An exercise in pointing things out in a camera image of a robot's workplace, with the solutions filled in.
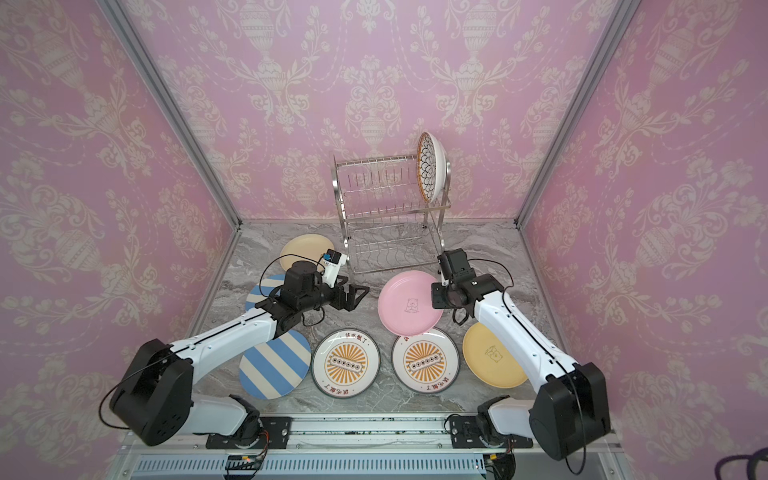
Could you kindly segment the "pink bear plate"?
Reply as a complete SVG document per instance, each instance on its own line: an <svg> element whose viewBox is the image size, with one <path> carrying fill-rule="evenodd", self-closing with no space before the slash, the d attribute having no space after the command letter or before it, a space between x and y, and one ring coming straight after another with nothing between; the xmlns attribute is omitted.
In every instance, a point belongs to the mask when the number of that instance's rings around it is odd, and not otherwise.
<svg viewBox="0 0 768 480"><path fill-rule="evenodd" d="M378 299L383 326L398 336L415 336L435 327L443 311L432 307L431 286L436 279L422 271L410 270L392 277Z"/></svg>

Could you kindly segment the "chrome wire dish rack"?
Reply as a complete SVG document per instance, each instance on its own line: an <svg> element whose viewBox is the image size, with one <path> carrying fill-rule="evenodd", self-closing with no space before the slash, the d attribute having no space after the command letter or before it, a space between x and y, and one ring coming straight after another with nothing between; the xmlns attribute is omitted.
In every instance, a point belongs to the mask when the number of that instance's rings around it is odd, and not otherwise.
<svg viewBox="0 0 768 480"><path fill-rule="evenodd" d="M331 180L349 265L358 275L437 263L442 225L451 207L451 165L438 176L437 197L425 200L415 154L364 159L332 157Z"/></svg>

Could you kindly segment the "petal pattern plate orange rim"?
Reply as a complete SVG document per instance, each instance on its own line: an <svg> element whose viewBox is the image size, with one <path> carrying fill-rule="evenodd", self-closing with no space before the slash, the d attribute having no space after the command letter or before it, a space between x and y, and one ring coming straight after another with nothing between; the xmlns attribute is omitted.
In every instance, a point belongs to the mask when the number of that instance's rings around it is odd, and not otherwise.
<svg viewBox="0 0 768 480"><path fill-rule="evenodd" d="M423 132L418 141L418 184L425 202L434 203L443 190L448 161L443 144L430 132Z"/></svg>

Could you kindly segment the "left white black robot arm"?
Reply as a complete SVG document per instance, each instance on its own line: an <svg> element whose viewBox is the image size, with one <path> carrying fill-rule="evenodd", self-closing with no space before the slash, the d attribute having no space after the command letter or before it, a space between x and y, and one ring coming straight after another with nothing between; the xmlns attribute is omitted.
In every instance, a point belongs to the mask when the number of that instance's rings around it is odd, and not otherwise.
<svg viewBox="0 0 768 480"><path fill-rule="evenodd" d="M136 352L123 378L99 407L108 409L150 447L176 435L218 435L239 448L265 436L259 411L238 395L198 395L194 385L248 349L288 333L309 311L355 310L369 293L340 275L347 258L295 262L282 285L235 319L195 336L152 339Z"/></svg>

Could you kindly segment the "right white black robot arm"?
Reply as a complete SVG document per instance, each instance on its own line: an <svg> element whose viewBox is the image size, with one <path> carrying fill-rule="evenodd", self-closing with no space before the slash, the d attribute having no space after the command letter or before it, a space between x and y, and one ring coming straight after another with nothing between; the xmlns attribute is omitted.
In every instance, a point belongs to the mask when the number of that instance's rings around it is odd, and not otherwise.
<svg viewBox="0 0 768 480"><path fill-rule="evenodd" d="M578 363L550 341L493 275L475 272L464 250L445 250L438 263L441 280L431 285L432 307L463 310L488 328L536 393L531 407L509 396L478 407L476 424L487 444L528 438L563 460L611 432L607 382L595 364Z"/></svg>

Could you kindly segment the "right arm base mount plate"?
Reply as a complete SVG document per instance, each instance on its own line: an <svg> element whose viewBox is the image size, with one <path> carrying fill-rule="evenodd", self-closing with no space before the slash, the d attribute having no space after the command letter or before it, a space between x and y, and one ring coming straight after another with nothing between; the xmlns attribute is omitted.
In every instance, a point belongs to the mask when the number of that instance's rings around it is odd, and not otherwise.
<svg viewBox="0 0 768 480"><path fill-rule="evenodd" d="M451 437L454 449L501 448L504 450L530 449L533 440L518 435L484 433L475 415L450 414L443 425Z"/></svg>

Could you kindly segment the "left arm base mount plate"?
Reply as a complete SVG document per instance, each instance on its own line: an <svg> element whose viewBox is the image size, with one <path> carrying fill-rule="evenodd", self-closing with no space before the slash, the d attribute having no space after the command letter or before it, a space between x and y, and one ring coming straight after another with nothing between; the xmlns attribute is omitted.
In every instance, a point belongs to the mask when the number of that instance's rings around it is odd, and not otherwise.
<svg viewBox="0 0 768 480"><path fill-rule="evenodd" d="M258 431L250 439L236 439L234 436L211 434L207 437L208 450L255 449L268 451L285 450L291 435L293 418L290 416L267 416L260 418Z"/></svg>

